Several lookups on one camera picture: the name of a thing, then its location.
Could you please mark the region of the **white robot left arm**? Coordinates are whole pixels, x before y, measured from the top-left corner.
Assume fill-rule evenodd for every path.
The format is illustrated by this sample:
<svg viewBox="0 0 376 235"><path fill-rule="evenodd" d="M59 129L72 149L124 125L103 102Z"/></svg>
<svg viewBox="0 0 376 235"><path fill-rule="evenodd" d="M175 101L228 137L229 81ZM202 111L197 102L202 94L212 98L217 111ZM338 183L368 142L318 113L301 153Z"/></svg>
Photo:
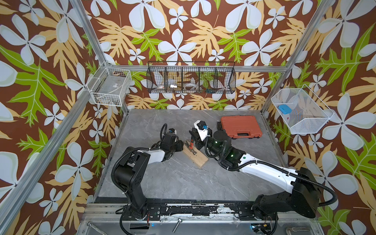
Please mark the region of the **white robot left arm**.
<svg viewBox="0 0 376 235"><path fill-rule="evenodd" d="M125 194L130 214L142 219L147 215L147 199L141 182L148 165L169 160L174 153L183 150L183 141L176 130L163 124L160 140L152 147L128 147L114 164L111 171L113 184Z"/></svg>

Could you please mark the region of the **wooden board with nails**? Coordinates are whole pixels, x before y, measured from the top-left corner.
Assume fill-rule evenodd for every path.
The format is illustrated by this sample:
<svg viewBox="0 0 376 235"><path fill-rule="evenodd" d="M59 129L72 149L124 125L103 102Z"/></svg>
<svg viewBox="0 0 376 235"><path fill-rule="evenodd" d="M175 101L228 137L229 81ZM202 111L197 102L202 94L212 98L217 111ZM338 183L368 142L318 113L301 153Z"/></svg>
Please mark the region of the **wooden board with nails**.
<svg viewBox="0 0 376 235"><path fill-rule="evenodd" d="M209 160L208 157L195 146L191 146L191 142L189 141L184 141L183 152L198 166L198 168L202 168L202 166Z"/></svg>

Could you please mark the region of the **claw hammer red black handle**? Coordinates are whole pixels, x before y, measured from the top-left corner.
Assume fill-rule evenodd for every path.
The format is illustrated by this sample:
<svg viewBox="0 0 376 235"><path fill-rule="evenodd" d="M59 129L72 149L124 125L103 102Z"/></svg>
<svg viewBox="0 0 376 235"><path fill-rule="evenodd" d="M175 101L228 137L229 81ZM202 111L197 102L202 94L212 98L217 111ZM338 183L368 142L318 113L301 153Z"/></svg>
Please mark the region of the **claw hammer red black handle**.
<svg viewBox="0 0 376 235"><path fill-rule="evenodd" d="M188 148L188 150L189 150L193 155L196 155L196 154L197 154L197 152L193 149L193 143L192 143L192 142L185 141L185 142L184 142L184 145Z"/></svg>

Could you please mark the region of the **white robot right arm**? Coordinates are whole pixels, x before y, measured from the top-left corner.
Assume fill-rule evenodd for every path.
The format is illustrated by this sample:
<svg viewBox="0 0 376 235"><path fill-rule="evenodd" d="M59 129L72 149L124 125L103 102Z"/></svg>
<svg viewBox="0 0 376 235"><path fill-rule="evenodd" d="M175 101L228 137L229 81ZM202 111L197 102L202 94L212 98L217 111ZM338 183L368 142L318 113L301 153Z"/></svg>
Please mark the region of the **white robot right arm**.
<svg viewBox="0 0 376 235"><path fill-rule="evenodd" d="M257 219L277 218L280 212L296 212L307 218L315 218L319 207L338 201L335 191L318 183L307 168L292 170L260 160L231 145L231 138L223 131L212 132L193 128L191 143L204 149L209 158L216 159L220 167L231 172L243 172L266 180L282 192L259 195L252 204L251 213Z"/></svg>

